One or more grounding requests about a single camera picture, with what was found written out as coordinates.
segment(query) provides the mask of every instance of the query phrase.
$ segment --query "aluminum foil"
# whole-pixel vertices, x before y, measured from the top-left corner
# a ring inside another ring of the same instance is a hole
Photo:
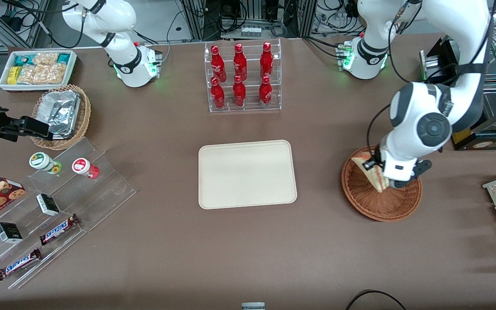
[[[81,95],[73,90],[48,93],[41,98],[36,120],[49,125],[54,140],[67,140],[74,135]]]

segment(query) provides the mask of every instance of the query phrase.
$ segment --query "white device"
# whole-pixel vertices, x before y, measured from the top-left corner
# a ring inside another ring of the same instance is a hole
[[[160,57],[154,50],[136,46],[125,33],[135,27],[135,10],[123,0],[76,0],[65,2],[62,12],[66,24],[105,49],[114,62],[118,77],[130,87],[141,87],[160,75]]]
[[[395,35],[392,23],[412,19],[419,6],[415,20],[428,20],[459,44],[461,75],[454,87],[413,82],[394,95],[390,106],[394,129],[381,140],[375,155],[394,187],[419,174],[419,157],[439,150],[453,130],[474,125],[482,113],[481,72],[488,47],[484,38],[490,24],[486,0],[360,0],[357,7],[367,30],[363,38],[340,47],[340,54],[347,57],[343,68],[361,79],[375,77],[385,61],[388,37]]]

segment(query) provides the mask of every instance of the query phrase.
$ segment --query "red cap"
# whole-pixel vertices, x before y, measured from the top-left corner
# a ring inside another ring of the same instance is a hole
[[[210,47],[210,51],[212,51],[212,55],[217,55],[219,54],[219,47],[217,47],[217,45],[212,45],[212,47]]]

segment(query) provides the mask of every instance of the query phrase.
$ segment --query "small black box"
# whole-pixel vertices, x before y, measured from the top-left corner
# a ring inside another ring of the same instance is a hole
[[[0,239],[6,243],[18,243],[22,236],[15,224],[0,222]]]
[[[59,214],[59,207],[57,206],[57,203],[55,203],[55,200],[53,200],[53,197],[49,196],[48,194],[41,193],[36,196],[36,199],[37,204],[41,208],[41,212],[43,212],[44,214],[47,214],[49,216],[56,216]]]

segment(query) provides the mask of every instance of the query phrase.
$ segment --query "bottle display stand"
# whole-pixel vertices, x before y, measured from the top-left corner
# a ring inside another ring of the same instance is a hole
[[[80,157],[99,167],[97,178],[88,179],[71,170],[72,162]],[[22,235],[22,241],[16,244],[4,243],[0,239],[0,269],[25,257],[35,248],[39,248],[42,255],[41,260],[26,265],[1,281],[8,289],[20,288],[136,193],[106,160],[104,151],[85,137],[55,160],[62,164],[59,174],[38,170],[28,176],[21,181],[26,194],[0,211],[0,222],[15,223]],[[42,192],[52,196],[59,206],[57,216],[41,212],[36,196]],[[42,246],[39,237],[73,214],[80,222]]]
[[[260,107],[260,57],[263,52],[264,42],[271,43],[271,53],[273,55],[273,73],[270,76],[270,85],[273,88],[271,93],[271,104],[269,108]],[[221,83],[225,92],[225,108],[218,110],[215,108],[212,100],[212,93],[210,89],[212,84],[210,79],[213,77],[212,71],[212,53],[210,47],[217,45],[219,53],[225,62],[225,71],[227,80]],[[242,49],[246,55],[246,63],[248,65],[248,78],[244,81],[246,86],[246,104],[243,107],[238,107],[234,102],[233,86],[235,69],[233,66],[233,58],[235,57],[235,48],[233,46],[225,45],[221,42],[205,44],[204,65],[206,73],[206,86],[208,89],[208,104],[210,112],[264,112],[269,110],[281,110],[282,108],[282,76],[281,76],[281,41],[280,39],[274,40],[249,40],[242,41]]]

